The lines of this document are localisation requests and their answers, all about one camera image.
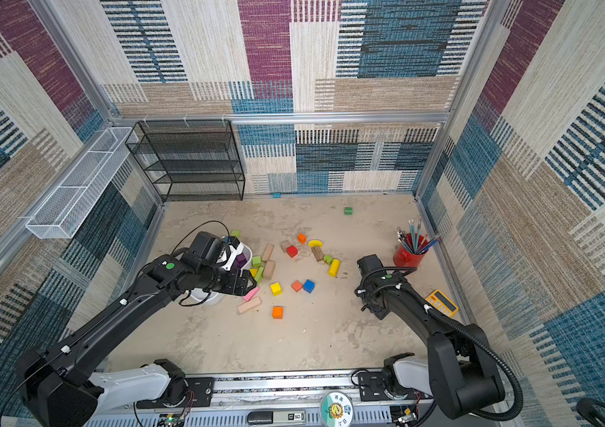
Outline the purple cube block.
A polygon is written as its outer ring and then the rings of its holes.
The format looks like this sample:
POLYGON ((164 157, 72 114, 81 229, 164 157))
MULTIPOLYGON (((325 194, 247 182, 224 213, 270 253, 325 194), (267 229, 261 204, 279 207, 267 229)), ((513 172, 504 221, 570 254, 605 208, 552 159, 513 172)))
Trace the purple cube block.
POLYGON ((247 264, 247 256, 245 254, 238 254, 234 261, 234 266, 237 269, 242 269, 246 264, 247 264))

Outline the white plastic storage bin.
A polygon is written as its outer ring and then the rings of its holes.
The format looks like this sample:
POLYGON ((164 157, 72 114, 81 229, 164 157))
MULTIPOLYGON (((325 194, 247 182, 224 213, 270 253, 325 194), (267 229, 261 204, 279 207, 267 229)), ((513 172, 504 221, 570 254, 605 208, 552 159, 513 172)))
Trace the white plastic storage bin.
POLYGON ((237 247, 229 246, 224 251, 219 262, 225 262, 218 268, 216 278, 205 288, 195 288, 188 294, 193 304, 214 306, 226 296, 241 298, 257 288, 254 275, 249 268, 252 266, 253 251, 244 243, 237 247))

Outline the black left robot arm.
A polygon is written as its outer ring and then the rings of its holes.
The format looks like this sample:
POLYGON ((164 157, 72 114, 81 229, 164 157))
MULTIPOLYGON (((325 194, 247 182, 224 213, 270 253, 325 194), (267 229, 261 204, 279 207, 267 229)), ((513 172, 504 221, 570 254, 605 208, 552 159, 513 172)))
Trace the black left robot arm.
POLYGON ((16 393, 43 426, 83 426, 97 413, 140 401, 186 407, 185 373, 167 359, 103 375, 96 368, 140 325, 195 289, 243 296, 256 287, 237 259, 234 237, 200 231, 188 247, 147 263, 128 290, 83 327, 43 352, 30 350, 16 364, 16 393))

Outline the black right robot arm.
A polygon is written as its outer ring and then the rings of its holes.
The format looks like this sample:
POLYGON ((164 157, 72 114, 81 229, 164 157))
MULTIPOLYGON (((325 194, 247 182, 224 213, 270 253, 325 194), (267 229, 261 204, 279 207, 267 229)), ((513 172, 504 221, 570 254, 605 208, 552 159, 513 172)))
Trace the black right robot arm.
POLYGON ((357 261, 355 295, 363 310, 383 320, 395 314, 425 344, 427 359, 401 353, 384 361, 382 382, 391 398, 419 391, 450 419, 468 414, 495 421, 515 419, 524 407, 519 379, 491 349, 485 332, 446 316, 419 295, 407 277, 412 267, 385 266, 371 254, 357 261))

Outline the pink rectangular block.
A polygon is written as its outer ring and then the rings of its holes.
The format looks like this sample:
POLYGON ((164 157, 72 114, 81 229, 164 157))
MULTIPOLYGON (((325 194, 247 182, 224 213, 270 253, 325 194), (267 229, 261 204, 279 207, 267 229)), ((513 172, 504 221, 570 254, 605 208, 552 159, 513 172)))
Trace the pink rectangular block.
POLYGON ((254 297, 256 297, 256 295, 259 293, 259 291, 260 291, 259 286, 256 286, 255 288, 250 290, 246 295, 243 296, 243 300, 245 302, 250 302, 254 297))

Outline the lime green flat block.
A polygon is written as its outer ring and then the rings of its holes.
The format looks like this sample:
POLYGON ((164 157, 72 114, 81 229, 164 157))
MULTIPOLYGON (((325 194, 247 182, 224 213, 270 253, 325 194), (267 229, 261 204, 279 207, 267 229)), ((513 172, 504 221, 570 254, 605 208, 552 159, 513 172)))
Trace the lime green flat block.
POLYGON ((263 267, 260 267, 257 270, 257 272, 256 272, 256 274, 254 276, 254 280, 255 280, 256 283, 260 283, 261 282, 261 280, 263 278, 263 272, 264 272, 264 268, 263 267))

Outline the long natural wood block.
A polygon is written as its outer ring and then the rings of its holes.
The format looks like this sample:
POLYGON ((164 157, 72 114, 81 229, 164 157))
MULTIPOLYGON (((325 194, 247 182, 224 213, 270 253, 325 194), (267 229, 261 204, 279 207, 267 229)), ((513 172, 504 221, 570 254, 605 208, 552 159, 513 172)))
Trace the long natural wood block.
POLYGON ((238 314, 245 314, 246 312, 252 311, 255 308, 258 308, 261 305, 261 298, 260 297, 254 297, 251 300, 244 302, 243 304, 240 304, 237 307, 238 310, 238 314))

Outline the yellow cube block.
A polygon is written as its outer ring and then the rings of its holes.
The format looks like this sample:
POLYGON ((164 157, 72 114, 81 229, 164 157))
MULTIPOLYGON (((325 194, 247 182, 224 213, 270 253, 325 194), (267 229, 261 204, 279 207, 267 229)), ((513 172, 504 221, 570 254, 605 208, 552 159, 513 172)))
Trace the yellow cube block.
POLYGON ((281 295, 283 292, 279 283, 271 284, 270 290, 271 290, 272 295, 274 295, 274 296, 281 295))

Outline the red pen holder cup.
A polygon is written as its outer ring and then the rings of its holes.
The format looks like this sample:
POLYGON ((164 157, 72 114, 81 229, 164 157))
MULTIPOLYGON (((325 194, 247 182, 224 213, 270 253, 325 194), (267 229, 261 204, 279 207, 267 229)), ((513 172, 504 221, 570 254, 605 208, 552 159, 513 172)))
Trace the red pen holder cup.
POLYGON ((425 254, 441 240, 439 235, 430 237, 421 233, 421 222, 410 220, 408 229, 397 230, 398 249, 393 263, 398 267, 418 268, 425 254))

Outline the yellow cylinder block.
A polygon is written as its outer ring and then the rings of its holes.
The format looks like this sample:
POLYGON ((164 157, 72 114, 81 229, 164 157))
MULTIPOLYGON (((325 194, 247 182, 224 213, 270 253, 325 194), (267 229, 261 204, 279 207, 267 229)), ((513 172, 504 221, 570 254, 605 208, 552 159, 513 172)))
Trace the yellow cylinder block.
POLYGON ((340 267, 341 267, 341 262, 338 259, 332 259, 332 261, 329 265, 328 275, 333 278, 336 278, 340 267))

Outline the orange cube block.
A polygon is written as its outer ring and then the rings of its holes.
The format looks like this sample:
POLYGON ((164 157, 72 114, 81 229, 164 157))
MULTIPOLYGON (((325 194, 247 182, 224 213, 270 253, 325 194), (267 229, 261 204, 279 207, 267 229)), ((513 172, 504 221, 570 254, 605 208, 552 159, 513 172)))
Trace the orange cube block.
POLYGON ((274 320, 282 320, 284 316, 284 309, 282 307, 274 307, 272 309, 272 318, 274 320))

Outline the red-orange small cube block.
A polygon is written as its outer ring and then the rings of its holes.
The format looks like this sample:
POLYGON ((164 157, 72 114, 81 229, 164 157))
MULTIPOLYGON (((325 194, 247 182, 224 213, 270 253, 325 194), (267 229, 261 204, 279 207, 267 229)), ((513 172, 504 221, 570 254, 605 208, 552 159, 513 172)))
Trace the red-orange small cube block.
POLYGON ((298 293, 298 292, 300 292, 300 291, 302 290, 302 288, 303 288, 303 284, 302 284, 302 283, 300 283, 300 281, 295 281, 295 282, 293 282, 293 284, 292 284, 292 288, 293 288, 293 290, 294 290, 296 293, 298 293))

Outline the small natural wood cube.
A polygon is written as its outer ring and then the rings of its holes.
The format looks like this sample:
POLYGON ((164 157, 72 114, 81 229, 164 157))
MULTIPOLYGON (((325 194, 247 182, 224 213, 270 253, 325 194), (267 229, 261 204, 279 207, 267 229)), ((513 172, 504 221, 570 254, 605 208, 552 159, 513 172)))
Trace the small natural wood cube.
POLYGON ((289 247, 291 247, 291 243, 288 240, 284 240, 280 243, 281 249, 286 252, 289 247))

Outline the red cube block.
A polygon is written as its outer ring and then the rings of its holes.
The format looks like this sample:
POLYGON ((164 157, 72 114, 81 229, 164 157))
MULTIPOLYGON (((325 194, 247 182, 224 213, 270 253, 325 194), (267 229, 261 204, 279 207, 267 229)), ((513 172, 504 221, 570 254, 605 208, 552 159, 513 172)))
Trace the red cube block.
POLYGON ((291 258, 295 258, 298 254, 298 249, 295 246, 290 246, 286 249, 286 252, 291 258))

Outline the yellow calculator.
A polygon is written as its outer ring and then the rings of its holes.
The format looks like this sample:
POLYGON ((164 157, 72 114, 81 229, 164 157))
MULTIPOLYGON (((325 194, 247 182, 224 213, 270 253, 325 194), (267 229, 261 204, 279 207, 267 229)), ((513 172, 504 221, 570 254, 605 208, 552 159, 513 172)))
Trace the yellow calculator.
POLYGON ((448 318, 453 318, 459 312, 459 307, 440 290, 432 291, 425 300, 448 318))

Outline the blue cube block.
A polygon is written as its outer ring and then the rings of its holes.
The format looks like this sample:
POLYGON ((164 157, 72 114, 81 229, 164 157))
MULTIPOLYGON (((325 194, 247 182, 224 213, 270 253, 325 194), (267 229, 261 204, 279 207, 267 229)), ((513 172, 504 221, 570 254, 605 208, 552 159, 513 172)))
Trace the blue cube block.
POLYGON ((311 294, 313 292, 313 290, 315 289, 316 284, 311 281, 311 280, 306 280, 305 283, 303 284, 303 289, 311 294))

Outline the striped dark wood block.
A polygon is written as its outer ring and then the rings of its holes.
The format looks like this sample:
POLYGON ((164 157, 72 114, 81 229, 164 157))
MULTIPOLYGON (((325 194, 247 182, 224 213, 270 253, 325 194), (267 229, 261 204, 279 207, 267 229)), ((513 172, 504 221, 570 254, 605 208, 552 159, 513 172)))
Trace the striped dark wood block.
POLYGON ((323 253, 321 247, 311 247, 311 252, 318 263, 324 261, 325 254, 323 253))

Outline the round green logo sticker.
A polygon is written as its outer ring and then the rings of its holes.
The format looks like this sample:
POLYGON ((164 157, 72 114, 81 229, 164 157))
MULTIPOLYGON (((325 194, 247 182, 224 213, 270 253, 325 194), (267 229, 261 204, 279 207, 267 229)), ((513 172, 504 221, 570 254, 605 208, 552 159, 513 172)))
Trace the round green logo sticker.
POLYGON ((349 395, 330 391, 319 406, 320 423, 325 427, 351 427, 355 410, 349 395))

